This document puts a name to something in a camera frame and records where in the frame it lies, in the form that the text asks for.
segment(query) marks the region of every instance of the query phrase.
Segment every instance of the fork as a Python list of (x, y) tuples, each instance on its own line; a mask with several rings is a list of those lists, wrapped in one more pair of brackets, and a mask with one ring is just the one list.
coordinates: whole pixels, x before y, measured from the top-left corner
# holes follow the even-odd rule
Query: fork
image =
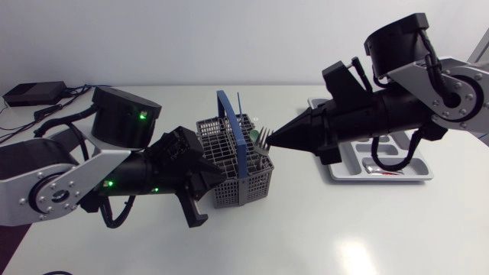
[(260, 134), (257, 137), (257, 140), (253, 143), (254, 151), (258, 155), (260, 155), (260, 158), (258, 159), (257, 170), (261, 170), (263, 166), (263, 157), (268, 156), (270, 145), (267, 143), (267, 138), (273, 133), (273, 131), (270, 133), (270, 129), (262, 127), (260, 130)]

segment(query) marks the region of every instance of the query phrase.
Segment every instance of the white tray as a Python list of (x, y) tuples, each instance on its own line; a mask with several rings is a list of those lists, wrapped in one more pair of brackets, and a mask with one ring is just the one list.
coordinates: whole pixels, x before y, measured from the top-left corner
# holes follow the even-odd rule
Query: white tray
[[(328, 101), (327, 98), (308, 98), (311, 108)], [(413, 159), (400, 172), (403, 174), (368, 173), (365, 165), (376, 166), (371, 156), (371, 139), (341, 143), (339, 145), (342, 156), (341, 163), (329, 165), (329, 171), (334, 180), (388, 180), (388, 181), (421, 181), (432, 179), (433, 173), (423, 156), (416, 150)], [(382, 163), (399, 163), (407, 155), (410, 139), (404, 132), (392, 133), (380, 139), (377, 154)]]

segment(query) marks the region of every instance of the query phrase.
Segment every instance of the wire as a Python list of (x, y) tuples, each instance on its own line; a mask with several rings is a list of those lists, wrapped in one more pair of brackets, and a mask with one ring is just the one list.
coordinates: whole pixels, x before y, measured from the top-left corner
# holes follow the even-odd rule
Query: wire
[(391, 172), (401, 170), (404, 167), (406, 167), (413, 159), (414, 151), (418, 147), (418, 144), (423, 138), (424, 133), (425, 131), (423, 128), (419, 128), (417, 131), (414, 132), (413, 136), (411, 137), (410, 147), (409, 150), (407, 151), (406, 158), (404, 158), (404, 160), (401, 161), (400, 163), (393, 164), (393, 165), (383, 164), (381, 160), (379, 160), (379, 157), (377, 155), (377, 149), (379, 147), (379, 137), (374, 137), (372, 141), (372, 159), (374, 159), (375, 164), (377, 164), (380, 168), (384, 170), (391, 171)]
[(68, 126), (71, 129), (71, 131), (73, 131), (73, 133), (75, 134), (76, 139), (78, 140), (78, 143), (82, 148), (83, 159), (87, 161), (89, 159), (89, 151), (86, 148), (85, 139), (83, 138), (82, 133), (71, 122), (66, 123), (66, 126)]
[(102, 213), (102, 218), (104, 219), (105, 225), (107, 225), (108, 228), (117, 228), (121, 226), (125, 219), (128, 217), (129, 212), (131, 211), (132, 205), (134, 203), (134, 199), (136, 196), (129, 196), (129, 200), (125, 202), (125, 207), (122, 210), (121, 214), (119, 217), (117, 217), (115, 220), (112, 219), (112, 209), (110, 207), (110, 201), (108, 200), (108, 197), (102, 197), (101, 198), (101, 205), (100, 205), (100, 212)]
[(7, 106), (7, 102), (5, 102), (5, 99), (3, 100), (3, 104), (5, 105), (5, 107), (0, 111), (0, 115), (2, 114), (2, 112), (8, 108)]
[(63, 124), (71, 123), (74, 121), (78, 121), (80, 119), (87, 118), (90, 115), (95, 114), (98, 109), (99, 108), (97, 106), (92, 105), (92, 106), (90, 106), (90, 108), (88, 108), (85, 111), (80, 112), (78, 114), (68, 115), (64, 118), (50, 119), (50, 120), (44, 122), (36, 131), (34, 131), (34, 133), (35, 133), (34, 137), (35, 138), (42, 138), (42, 136), (44, 136), (44, 134), (46, 134), (47, 130), (49, 130), (53, 127), (56, 127), (58, 125), (63, 125)]
[(442, 97), (443, 103), (446, 106), (450, 108), (458, 106), (458, 104), (460, 104), (460, 97), (455, 93), (450, 92), (445, 78), (442, 75), (442, 64), (436, 56), (435, 48), (431, 45), (428, 35), (424, 30), (419, 30), (419, 35), (426, 50), (428, 50), (428, 54), (425, 56), (425, 62), (431, 86), (436, 93)]
[(374, 83), (375, 85), (381, 87), (381, 88), (388, 88), (389, 87), (389, 83), (387, 82), (386, 84), (383, 84), (376, 76), (375, 76), (375, 69), (374, 69), (374, 66), (372, 66), (372, 71), (374, 71)]

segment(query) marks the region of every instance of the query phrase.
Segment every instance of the white table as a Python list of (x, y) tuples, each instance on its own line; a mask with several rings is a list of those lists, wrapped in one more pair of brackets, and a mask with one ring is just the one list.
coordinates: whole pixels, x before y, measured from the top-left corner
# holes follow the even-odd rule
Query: white table
[[(215, 117), (218, 89), (235, 110), (240, 92), (243, 112), (272, 129), (301, 113), (308, 97), (328, 95), (324, 86), (120, 89), (163, 106), (152, 142), (178, 125), (196, 130), (196, 121)], [(90, 99), (56, 116), (82, 111)], [(6, 110), (0, 125), (27, 123), (39, 108)], [(78, 209), (33, 224), (5, 274), (488, 274), (489, 150), (460, 131), (422, 141), (419, 150), (434, 180), (367, 184), (334, 182), (311, 153), (272, 147), (265, 199), (214, 209), (209, 193), (200, 202), (209, 220), (199, 228), (187, 227), (174, 195), (137, 197), (115, 230), (99, 213)], [(116, 212), (125, 200), (112, 200)]]

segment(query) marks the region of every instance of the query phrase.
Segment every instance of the gray plastic basket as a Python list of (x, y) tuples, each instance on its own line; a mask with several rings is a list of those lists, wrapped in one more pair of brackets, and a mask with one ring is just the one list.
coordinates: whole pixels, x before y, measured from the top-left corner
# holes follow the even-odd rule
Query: gray plastic basket
[[(197, 122), (204, 157), (228, 177), (214, 188), (214, 206), (238, 206), (263, 199), (268, 195), (274, 165), (269, 157), (263, 157), (263, 166), (257, 169), (260, 155), (254, 152), (249, 135), (253, 123), (246, 114), (235, 115), (223, 91), (218, 91), (218, 104), (219, 117)], [(233, 129), (233, 123), (239, 127)]]

